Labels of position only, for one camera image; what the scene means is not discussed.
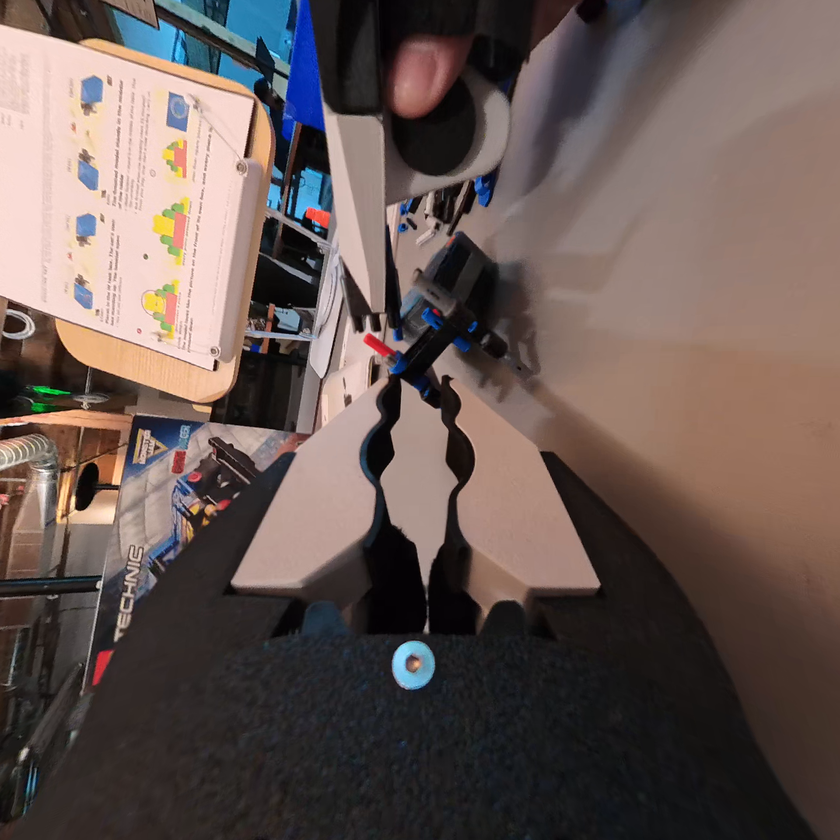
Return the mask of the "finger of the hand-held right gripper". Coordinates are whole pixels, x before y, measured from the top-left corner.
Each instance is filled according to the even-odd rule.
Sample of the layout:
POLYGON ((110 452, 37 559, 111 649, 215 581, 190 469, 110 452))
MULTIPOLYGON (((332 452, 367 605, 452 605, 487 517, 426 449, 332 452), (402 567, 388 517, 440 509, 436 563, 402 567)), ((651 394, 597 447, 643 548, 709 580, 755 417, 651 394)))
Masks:
POLYGON ((402 327, 386 223, 385 132, 375 115, 324 113, 344 298, 354 330, 402 327))

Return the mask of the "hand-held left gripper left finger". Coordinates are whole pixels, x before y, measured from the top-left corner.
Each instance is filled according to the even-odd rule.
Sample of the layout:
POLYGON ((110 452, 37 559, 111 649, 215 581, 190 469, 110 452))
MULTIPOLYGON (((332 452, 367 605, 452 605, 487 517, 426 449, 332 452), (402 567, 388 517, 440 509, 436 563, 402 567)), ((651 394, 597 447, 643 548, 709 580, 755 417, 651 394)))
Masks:
POLYGON ((417 547, 382 487, 401 407, 400 380, 380 380, 299 447, 231 580, 237 593, 330 602, 368 634, 424 630, 417 547))

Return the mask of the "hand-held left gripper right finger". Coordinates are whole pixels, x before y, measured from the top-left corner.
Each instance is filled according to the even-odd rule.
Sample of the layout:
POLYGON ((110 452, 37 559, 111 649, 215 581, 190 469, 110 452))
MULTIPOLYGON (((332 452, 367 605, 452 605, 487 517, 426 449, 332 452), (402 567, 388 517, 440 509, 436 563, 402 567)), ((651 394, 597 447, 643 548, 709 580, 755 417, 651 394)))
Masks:
POLYGON ((432 634, 476 634, 499 603, 526 619, 540 599, 601 582, 543 453, 466 385, 445 376, 440 416, 455 477, 427 587, 432 634))

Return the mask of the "lego assembly with grey motor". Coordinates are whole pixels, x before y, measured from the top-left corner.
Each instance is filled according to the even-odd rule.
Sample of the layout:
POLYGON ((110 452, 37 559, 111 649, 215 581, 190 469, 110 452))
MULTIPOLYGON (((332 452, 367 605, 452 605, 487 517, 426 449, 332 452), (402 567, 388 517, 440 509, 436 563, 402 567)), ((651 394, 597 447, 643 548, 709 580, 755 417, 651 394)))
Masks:
POLYGON ((466 234, 456 233, 424 270, 414 272, 399 311, 400 326, 393 330, 395 341, 406 340, 407 348, 396 350, 371 333, 365 334, 364 343, 381 357, 391 376, 416 389, 435 409, 440 407, 440 386, 433 381, 433 366, 449 347, 463 354, 478 350, 530 379, 534 370, 490 327, 488 311, 497 277, 497 264, 466 234))

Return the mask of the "pile of small lego pieces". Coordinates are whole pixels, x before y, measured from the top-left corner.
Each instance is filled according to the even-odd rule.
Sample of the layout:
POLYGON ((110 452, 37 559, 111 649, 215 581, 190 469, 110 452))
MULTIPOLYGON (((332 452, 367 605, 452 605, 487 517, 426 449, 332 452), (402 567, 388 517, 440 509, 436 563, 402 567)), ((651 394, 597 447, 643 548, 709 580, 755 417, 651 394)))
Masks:
POLYGON ((392 244, 402 235, 415 235, 417 246, 423 246, 444 234, 451 238, 463 216, 473 206, 488 207, 496 190, 499 170, 452 186, 408 198, 398 205, 392 231, 392 244))

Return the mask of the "lego set box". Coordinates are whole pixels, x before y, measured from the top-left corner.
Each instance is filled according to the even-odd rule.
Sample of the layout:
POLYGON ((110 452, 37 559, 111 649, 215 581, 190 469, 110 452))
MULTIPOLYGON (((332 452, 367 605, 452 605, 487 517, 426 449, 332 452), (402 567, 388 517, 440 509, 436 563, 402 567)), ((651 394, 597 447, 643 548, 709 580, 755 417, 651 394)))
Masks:
POLYGON ((195 536, 309 434, 136 415, 101 578, 86 691, 147 594, 195 536))

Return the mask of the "person's right hand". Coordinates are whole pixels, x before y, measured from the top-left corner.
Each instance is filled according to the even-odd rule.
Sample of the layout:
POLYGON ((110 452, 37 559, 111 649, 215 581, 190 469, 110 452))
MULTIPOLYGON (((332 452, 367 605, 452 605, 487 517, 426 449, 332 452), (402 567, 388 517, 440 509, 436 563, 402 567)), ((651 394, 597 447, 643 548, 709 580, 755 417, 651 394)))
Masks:
POLYGON ((385 83, 388 108, 403 119, 425 117, 464 69, 472 38, 415 35, 395 49, 385 83))

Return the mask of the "white stand base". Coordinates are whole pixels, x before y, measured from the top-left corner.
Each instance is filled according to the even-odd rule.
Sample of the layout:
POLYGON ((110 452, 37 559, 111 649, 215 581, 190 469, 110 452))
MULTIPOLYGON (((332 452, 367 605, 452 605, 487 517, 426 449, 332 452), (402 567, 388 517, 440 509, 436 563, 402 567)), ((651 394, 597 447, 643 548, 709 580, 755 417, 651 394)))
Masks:
POLYGON ((316 376, 328 373, 343 305, 343 264, 335 248, 329 255, 322 274, 318 304, 312 328, 308 362, 316 376))

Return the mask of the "blue plastic bin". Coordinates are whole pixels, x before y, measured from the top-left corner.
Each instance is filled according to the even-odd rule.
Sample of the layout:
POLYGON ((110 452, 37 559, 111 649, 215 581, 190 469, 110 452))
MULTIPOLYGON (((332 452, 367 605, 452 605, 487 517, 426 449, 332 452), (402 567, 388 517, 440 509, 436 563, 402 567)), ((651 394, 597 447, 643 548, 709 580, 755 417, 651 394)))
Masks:
POLYGON ((291 140, 298 125, 324 131, 319 61, 309 1, 298 3, 291 50, 282 135, 291 140))

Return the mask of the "wooden board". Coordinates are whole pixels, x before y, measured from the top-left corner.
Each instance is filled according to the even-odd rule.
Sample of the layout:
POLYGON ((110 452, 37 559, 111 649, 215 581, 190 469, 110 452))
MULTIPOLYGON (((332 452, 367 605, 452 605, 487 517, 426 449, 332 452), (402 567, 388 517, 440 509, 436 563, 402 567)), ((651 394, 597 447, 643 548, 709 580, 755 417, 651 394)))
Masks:
POLYGON ((270 118, 260 103, 248 130, 246 163, 255 165, 258 181, 251 210, 246 214, 248 257, 240 291, 234 336, 234 351, 221 360, 214 371, 177 360, 149 348, 110 337, 62 319, 55 319, 60 341, 80 363, 117 375, 140 385, 172 394, 189 403, 208 404, 225 396, 236 382, 242 342, 259 257, 262 226, 266 217, 266 199, 270 187, 270 169, 274 162, 275 134, 270 118))

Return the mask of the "black disc stand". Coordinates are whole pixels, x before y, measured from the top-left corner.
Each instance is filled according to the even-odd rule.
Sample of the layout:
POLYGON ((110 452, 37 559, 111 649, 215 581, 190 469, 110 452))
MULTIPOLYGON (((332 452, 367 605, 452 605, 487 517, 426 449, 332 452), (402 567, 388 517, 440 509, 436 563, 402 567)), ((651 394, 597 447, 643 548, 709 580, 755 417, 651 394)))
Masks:
POLYGON ((119 491, 119 485, 105 482, 100 477, 100 469, 94 462, 86 463, 77 478, 73 494, 75 511, 89 509, 96 495, 103 491, 119 491))

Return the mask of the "illustrated instruction sign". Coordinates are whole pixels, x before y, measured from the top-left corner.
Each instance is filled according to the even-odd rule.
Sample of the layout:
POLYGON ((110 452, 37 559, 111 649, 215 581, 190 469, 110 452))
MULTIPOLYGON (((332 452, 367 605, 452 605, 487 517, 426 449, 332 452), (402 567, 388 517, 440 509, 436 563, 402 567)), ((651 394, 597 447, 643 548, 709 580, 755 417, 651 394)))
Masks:
POLYGON ((259 168, 246 91, 2 26, 2 297, 205 371, 230 361, 259 168))

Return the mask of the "black metal pole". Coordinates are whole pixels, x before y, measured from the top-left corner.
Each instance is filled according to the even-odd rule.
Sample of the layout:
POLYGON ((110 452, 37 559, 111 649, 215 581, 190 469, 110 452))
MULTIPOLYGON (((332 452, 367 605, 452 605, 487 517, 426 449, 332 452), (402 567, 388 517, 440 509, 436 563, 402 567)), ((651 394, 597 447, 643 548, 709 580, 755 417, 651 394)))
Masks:
POLYGON ((88 594, 98 592, 101 588, 100 575, 7 579, 1 580, 1 599, 88 594))

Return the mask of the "silver air duct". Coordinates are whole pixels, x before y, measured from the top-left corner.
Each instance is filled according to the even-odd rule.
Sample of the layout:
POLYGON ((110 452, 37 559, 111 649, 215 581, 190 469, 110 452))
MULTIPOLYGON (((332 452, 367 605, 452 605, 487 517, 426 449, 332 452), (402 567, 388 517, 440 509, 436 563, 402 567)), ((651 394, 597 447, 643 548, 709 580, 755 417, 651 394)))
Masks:
POLYGON ((1 472, 27 466, 34 488, 38 523, 42 528, 56 522, 60 476, 56 444, 42 434, 27 434, 1 442, 1 472))

